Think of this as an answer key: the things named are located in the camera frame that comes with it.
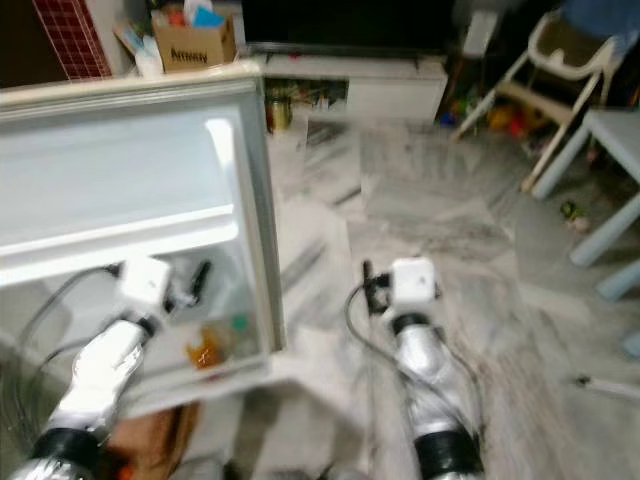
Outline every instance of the tv stand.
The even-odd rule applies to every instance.
[[[415,119],[433,122],[447,86],[442,63],[428,58],[354,58],[258,55],[267,78],[348,82],[349,117]]]

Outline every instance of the chair leg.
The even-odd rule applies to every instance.
[[[462,125],[460,125],[458,129],[451,135],[451,140],[458,140],[462,136],[462,134],[469,129],[469,127],[476,123],[478,119],[491,108],[495,100],[496,90],[494,88],[491,89],[491,91],[489,91],[489,93],[485,95],[478,106],[474,108],[469,115],[467,115],[467,118],[464,120],[464,122],[462,122]]]
[[[542,200],[551,193],[551,190],[553,190],[553,187],[558,183],[560,177],[562,177],[567,168],[569,168],[569,165],[580,151],[582,145],[584,145],[584,142],[587,141],[588,136],[589,130],[584,125],[582,125],[578,131],[573,134],[571,140],[569,140],[567,145],[562,149],[551,165],[549,165],[549,168],[547,168],[544,174],[540,177],[540,180],[536,182],[536,185],[531,192],[535,198]]]
[[[562,140],[562,137],[564,137],[564,134],[567,133],[568,127],[569,126],[567,124],[560,125],[560,128],[558,128],[558,131],[549,142],[549,145],[547,145],[547,148],[544,149],[544,152],[540,157],[540,160],[538,160],[538,163],[536,163],[536,166],[533,167],[532,172],[520,184],[520,190],[522,190],[523,192],[531,191],[531,189],[536,183],[536,180],[538,180],[538,177],[544,170],[544,167],[546,167],[547,163],[551,159],[551,155],[553,155],[553,152],[555,151],[555,149],[558,148],[558,145],[560,144],[560,140]]]
[[[571,255],[571,261],[579,267],[588,267],[616,239],[640,217],[640,193],[636,194],[613,217],[607,220],[598,230],[589,235],[578,245]]]
[[[640,283],[640,260],[605,278],[596,289],[607,300],[615,301],[638,283]]]

